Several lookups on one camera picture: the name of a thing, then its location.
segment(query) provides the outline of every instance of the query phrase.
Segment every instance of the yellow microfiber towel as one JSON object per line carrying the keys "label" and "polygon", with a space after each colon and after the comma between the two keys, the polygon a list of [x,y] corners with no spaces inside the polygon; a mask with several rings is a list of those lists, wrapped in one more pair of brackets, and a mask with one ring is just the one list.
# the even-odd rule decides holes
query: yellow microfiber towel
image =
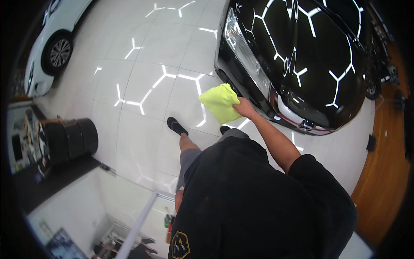
{"label": "yellow microfiber towel", "polygon": [[243,117],[232,107],[232,104],[240,104],[240,101],[229,84],[221,84],[211,88],[200,95],[198,99],[211,111],[220,124]]}

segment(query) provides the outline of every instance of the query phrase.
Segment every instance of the wooden floor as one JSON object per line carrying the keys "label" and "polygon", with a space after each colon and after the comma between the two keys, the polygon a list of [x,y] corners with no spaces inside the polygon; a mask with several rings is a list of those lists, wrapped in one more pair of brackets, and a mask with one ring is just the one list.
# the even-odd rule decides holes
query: wooden floor
{"label": "wooden floor", "polygon": [[[407,77],[395,44],[387,47],[391,64],[398,68],[400,89],[408,97]],[[379,245],[390,228],[407,187],[409,163],[403,144],[403,112],[392,102],[396,86],[383,84],[385,102],[375,112],[373,136],[376,148],[368,154],[364,169],[351,196],[357,205],[357,233],[374,245]]]}

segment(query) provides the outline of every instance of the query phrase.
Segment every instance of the black t-shirt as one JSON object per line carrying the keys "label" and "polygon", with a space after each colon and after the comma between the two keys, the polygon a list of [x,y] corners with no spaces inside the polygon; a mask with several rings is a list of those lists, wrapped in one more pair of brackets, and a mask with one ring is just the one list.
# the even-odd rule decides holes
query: black t-shirt
{"label": "black t-shirt", "polygon": [[229,137],[188,169],[169,258],[337,258],[356,226],[348,193],[311,155],[286,175]]}

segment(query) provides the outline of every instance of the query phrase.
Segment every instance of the white car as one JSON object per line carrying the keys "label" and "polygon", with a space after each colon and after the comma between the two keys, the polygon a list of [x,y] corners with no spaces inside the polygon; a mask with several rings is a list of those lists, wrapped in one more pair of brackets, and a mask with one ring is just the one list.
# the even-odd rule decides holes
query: white car
{"label": "white car", "polygon": [[92,0],[52,0],[43,28],[26,65],[24,91],[29,97],[45,95],[53,79],[66,67],[73,51],[72,32]]}

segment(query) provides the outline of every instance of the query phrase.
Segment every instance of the car bumper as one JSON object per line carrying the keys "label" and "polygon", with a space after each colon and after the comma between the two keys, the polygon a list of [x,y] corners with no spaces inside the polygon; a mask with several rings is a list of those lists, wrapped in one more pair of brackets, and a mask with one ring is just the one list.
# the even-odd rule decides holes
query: car bumper
{"label": "car bumper", "polygon": [[41,71],[37,71],[33,75],[33,82],[30,86],[29,92],[27,93],[28,97],[38,97],[44,96],[47,94],[52,86],[54,76],[47,75]]}
{"label": "car bumper", "polygon": [[326,135],[333,132],[333,130],[327,130],[319,126],[315,126],[311,130],[303,128],[301,123],[305,119],[284,105],[281,97],[278,96],[274,89],[271,89],[270,92],[270,100],[272,101],[266,100],[238,58],[229,48],[223,37],[221,27],[218,28],[217,32],[214,68],[221,80],[228,83],[238,96],[248,99],[256,111],[265,119],[303,134]]}

